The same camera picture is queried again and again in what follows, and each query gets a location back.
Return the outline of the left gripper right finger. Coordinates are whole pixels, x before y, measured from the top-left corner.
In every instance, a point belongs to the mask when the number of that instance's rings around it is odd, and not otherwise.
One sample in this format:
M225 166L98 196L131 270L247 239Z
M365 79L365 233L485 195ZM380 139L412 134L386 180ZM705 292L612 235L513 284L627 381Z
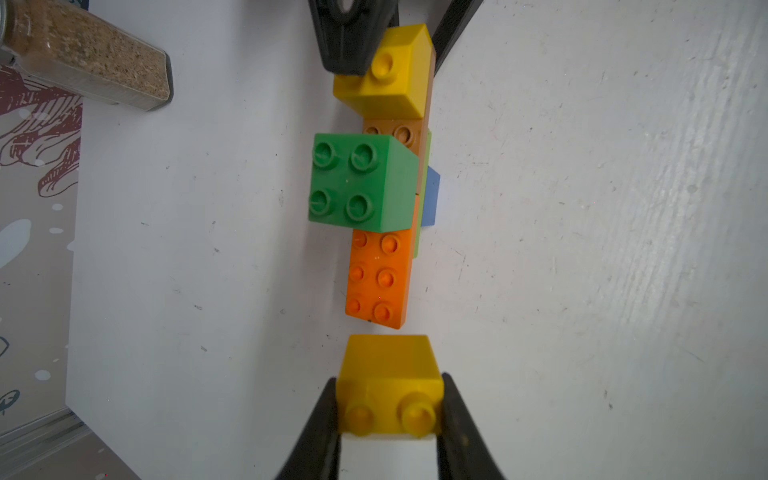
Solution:
M437 436L440 480L504 480L450 374L443 373L444 397Z

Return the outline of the lime green long brick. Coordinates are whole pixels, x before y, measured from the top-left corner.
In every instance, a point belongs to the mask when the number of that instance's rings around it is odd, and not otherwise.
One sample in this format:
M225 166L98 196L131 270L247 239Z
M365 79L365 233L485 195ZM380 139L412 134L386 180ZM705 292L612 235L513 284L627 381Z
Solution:
M432 141L432 133L430 130L427 130L427 137L426 137L426 143L425 146L425 153L423 162L421 165L421 180L420 180L420 190L417 194L418 200L419 200L419 206L418 206L418 214L416 217L416 223L415 223L415 230L414 230L414 237L413 237L413 258L418 257L419 253L419 244L420 244L420 236L421 236L421 230L422 230L422 221L423 221L423 211L424 211L424 204L425 204L425 193L426 193L426 186L427 186L427 178L428 178L428 168L429 168L429 157L430 157L430 151L431 151L431 141Z

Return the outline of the orange brick front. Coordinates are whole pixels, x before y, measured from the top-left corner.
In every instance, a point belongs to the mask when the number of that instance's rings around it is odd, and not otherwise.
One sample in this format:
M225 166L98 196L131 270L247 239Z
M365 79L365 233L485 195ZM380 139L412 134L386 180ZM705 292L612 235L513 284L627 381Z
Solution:
M406 230L355 230L345 313L392 329L406 321L416 224Z

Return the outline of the green square brick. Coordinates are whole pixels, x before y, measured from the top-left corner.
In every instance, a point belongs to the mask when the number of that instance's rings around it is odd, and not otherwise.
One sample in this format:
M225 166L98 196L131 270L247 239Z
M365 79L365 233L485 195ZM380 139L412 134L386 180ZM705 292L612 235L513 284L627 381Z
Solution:
M393 136L318 133L308 219L387 233L411 228L419 158Z

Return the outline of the blue square brick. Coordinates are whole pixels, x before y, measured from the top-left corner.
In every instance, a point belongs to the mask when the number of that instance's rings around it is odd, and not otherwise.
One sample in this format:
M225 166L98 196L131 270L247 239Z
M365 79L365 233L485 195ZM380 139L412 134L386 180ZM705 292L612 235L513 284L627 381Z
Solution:
M428 178L425 193L425 204L423 211L422 227L431 227L435 225L437 204L440 188L440 174L432 167L428 168Z

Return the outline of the brown brick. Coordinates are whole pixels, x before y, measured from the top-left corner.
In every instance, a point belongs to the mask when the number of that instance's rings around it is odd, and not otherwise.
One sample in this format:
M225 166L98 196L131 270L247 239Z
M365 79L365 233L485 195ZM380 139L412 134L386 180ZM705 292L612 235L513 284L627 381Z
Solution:
M362 130L366 134L392 135L412 153L419 157L418 182L426 178L427 172L427 137L431 108L436 53L431 50L425 116L422 119L364 119Z

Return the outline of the yellow brick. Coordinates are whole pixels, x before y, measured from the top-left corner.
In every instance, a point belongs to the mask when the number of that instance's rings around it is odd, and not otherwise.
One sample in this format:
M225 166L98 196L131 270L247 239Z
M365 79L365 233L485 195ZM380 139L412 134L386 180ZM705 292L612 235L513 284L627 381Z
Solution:
M427 336L352 335L336 380L339 431L437 435L444 393Z
M368 71L334 77L333 95L364 119L425 116L433 44L427 26L386 30Z

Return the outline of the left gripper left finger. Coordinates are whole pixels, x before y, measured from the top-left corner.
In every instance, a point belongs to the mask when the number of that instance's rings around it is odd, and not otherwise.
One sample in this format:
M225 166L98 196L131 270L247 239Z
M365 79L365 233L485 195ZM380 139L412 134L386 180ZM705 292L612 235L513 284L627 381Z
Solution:
M278 480L337 480L341 456L336 378L325 384Z

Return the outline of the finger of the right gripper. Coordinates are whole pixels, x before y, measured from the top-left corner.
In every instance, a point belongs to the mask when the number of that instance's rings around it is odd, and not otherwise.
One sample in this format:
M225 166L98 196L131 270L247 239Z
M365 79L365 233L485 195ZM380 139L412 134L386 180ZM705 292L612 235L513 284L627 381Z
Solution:
M435 73L438 73L451 49L456 44L483 0L452 0L432 34L435 48Z
M357 0L346 11L337 1L308 3L322 64L334 75L364 76L385 31L399 22L396 0Z

